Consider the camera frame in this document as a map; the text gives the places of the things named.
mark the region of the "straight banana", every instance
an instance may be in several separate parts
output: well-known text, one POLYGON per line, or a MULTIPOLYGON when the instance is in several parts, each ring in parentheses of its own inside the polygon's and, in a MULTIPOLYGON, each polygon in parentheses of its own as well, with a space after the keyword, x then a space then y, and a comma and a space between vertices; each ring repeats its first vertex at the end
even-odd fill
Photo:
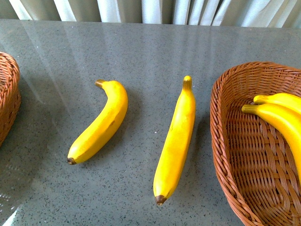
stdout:
POLYGON ((270 96, 257 95, 254 97, 253 102, 256 104, 278 104, 284 107, 288 107, 301 114, 301 98, 293 94, 276 93, 270 96))
POLYGON ((71 145, 67 161, 70 165, 90 159, 115 134, 127 113, 127 92, 118 81, 97 80, 95 85, 104 89, 108 100, 97 118, 71 145))
POLYGON ((162 205, 175 191, 185 164, 196 113, 192 78, 185 76, 153 181, 155 201, 162 205))
POLYGON ((293 153, 301 181, 301 115, 277 104, 244 105, 242 112, 256 114, 275 127, 286 139, 293 153))

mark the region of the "curtain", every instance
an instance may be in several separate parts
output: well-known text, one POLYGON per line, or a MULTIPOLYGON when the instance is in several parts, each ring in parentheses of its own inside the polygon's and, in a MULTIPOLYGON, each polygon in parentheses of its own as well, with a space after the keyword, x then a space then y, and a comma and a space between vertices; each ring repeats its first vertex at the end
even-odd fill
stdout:
POLYGON ((0 18, 301 28, 301 0, 0 0, 0 18))

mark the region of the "banana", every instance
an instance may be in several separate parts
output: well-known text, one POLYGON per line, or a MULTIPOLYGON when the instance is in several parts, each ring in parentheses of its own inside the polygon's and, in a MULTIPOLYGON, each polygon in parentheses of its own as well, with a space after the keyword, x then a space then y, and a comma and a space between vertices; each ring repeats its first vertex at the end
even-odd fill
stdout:
POLYGON ((276 93, 274 95, 257 95, 254 97, 253 102, 256 104, 278 104, 288 107, 299 114, 301 114, 301 98, 288 93, 276 93))
POLYGON ((97 80, 108 100, 101 113, 71 145, 67 161, 70 165, 90 159, 115 134, 127 113, 127 91, 118 81, 97 80))
POLYGON ((162 205, 175 191, 193 131, 196 101, 192 78, 185 76, 153 181, 155 201, 162 205))
POLYGON ((296 111, 277 104, 244 105, 242 112, 256 114, 276 128, 286 139, 293 154, 301 181, 301 116, 296 111))

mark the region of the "gray countertop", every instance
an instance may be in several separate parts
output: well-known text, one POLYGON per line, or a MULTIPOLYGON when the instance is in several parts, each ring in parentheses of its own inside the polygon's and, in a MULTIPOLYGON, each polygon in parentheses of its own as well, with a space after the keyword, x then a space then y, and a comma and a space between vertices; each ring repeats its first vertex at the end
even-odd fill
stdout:
POLYGON ((250 61, 301 68, 300 43, 293 29, 0 20, 0 51, 19 64, 22 97, 0 148, 1 224, 242 225, 215 174, 211 88, 250 61), (153 176, 187 74, 195 127, 179 185, 159 207, 153 176), (125 86, 128 112, 101 151, 69 165, 70 145, 107 99, 97 79, 125 86))

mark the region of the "wicker basket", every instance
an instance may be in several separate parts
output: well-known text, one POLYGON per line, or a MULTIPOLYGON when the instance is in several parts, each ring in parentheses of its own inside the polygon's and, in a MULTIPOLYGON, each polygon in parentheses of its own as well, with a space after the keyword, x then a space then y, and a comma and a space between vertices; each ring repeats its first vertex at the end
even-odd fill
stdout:
POLYGON ((301 225, 301 188, 283 136, 243 114, 258 94, 301 97, 301 70, 272 62, 228 69, 213 85, 210 130, 217 178, 235 214, 248 226, 301 225))
POLYGON ((19 110, 19 79, 20 71, 15 59, 0 52, 0 145, 8 135, 19 110))

